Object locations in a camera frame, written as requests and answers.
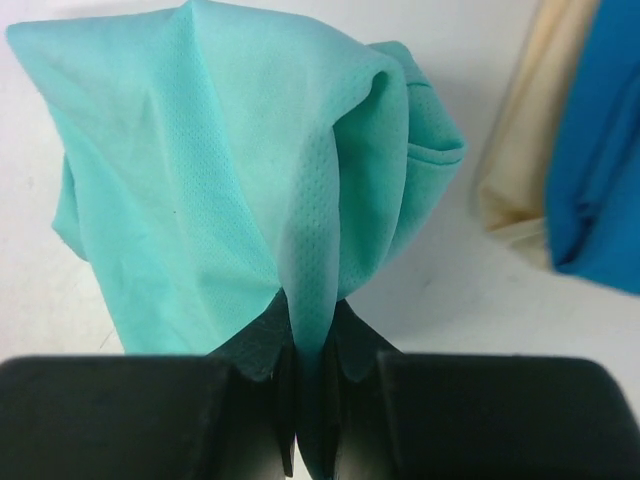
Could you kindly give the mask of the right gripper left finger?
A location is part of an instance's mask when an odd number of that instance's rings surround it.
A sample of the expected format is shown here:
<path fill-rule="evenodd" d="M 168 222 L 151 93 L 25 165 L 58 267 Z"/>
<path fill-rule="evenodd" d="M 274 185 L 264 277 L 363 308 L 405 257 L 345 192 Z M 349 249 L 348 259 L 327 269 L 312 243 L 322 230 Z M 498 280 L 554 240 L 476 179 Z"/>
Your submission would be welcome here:
<path fill-rule="evenodd" d="M 296 353 L 280 291 L 212 356 L 230 366 L 214 441 L 217 477 L 290 477 Z"/>

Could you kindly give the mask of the teal t shirt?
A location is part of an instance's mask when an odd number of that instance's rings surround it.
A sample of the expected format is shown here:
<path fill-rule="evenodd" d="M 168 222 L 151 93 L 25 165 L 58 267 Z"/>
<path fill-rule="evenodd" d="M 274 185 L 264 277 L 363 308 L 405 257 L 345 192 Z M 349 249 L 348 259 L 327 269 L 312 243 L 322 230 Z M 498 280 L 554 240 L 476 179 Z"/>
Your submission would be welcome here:
<path fill-rule="evenodd" d="M 409 50 L 211 1 L 6 34 L 64 147 L 54 230 L 124 349 L 208 353 L 284 293 L 298 442 L 323 478 L 312 413 L 335 305 L 412 241 L 465 155 Z"/>

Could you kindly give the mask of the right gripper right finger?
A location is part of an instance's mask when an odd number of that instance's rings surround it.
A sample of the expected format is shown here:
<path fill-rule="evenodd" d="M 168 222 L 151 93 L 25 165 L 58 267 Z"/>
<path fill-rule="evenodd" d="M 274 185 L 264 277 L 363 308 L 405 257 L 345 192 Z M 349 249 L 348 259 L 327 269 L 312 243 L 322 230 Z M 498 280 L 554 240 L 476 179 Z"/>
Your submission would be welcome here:
<path fill-rule="evenodd" d="M 323 351 L 325 474 L 396 473 L 378 356 L 397 351 L 347 301 L 336 304 Z"/>

